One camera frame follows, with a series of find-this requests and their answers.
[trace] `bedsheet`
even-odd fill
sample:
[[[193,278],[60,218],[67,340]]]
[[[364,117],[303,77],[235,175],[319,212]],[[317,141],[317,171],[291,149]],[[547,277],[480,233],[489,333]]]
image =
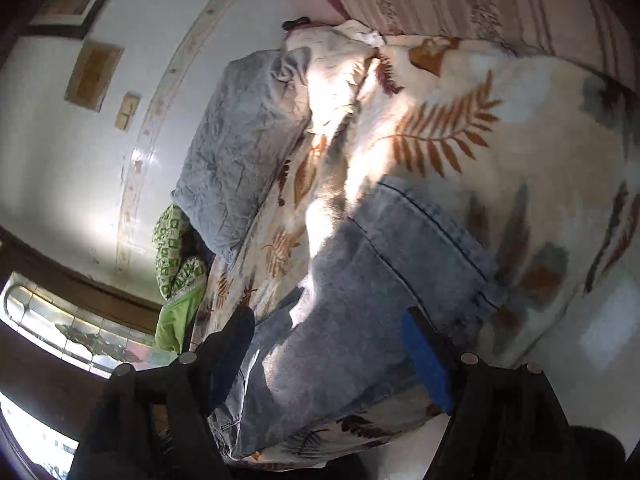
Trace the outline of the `bedsheet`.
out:
[[[472,349],[514,365],[630,245],[640,216],[637,97],[554,57],[458,38],[386,37],[380,47],[350,39],[367,31],[348,22],[287,40],[286,48],[311,50],[313,123],[236,263],[214,262],[191,347],[240,301],[258,320],[273,312],[340,222],[391,174],[424,189],[495,255],[508,298]],[[337,132],[346,139],[339,146]],[[384,444],[434,413],[416,386],[242,462],[313,465]]]

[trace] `green fabric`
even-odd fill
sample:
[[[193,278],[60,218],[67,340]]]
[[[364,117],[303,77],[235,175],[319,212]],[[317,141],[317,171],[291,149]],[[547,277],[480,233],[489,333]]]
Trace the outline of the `green fabric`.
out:
[[[182,261],[182,236],[191,226],[189,219],[172,204],[154,227],[152,243],[156,248],[156,280],[166,303],[156,326],[156,346],[182,352],[187,325],[193,319],[206,291],[206,267],[197,256]]]
[[[156,346],[162,350],[182,353],[182,342],[187,325],[196,315],[206,291],[205,281],[177,301],[166,304],[160,311],[156,326]]]

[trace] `framed picture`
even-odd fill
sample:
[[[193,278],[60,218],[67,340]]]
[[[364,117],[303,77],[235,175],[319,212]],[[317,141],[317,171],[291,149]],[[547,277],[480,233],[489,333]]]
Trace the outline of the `framed picture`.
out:
[[[82,40],[106,0],[46,0],[27,27],[27,34]]]
[[[99,112],[121,55],[120,47],[85,41],[66,87],[65,100]]]

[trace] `silver bolt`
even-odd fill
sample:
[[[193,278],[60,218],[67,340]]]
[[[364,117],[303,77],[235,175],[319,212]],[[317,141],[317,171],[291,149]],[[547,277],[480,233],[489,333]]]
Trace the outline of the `silver bolt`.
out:
[[[530,363],[527,363],[527,370],[529,370],[529,372],[531,372],[532,374],[538,375],[542,373],[542,366],[532,361]]]
[[[472,354],[471,352],[465,352],[460,356],[460,360],[465,365],[477,365],[478,364],[478,356],[476,354]]]
[[[180,363],[183,365],[189,365],[193,363],[197,358],[198,356],[194,354],[194,352],[185,352],[184,354],[180,354],[180,357],[178,357],[178,361],[180,361]]]
[[[131,371],[133,371],[133,366],[130,365],[129,363],[123,363],[121,365],[118,365],[116,369],[113,371],[113,373],[116,374],[117,376],[122,377],[127,375]]]

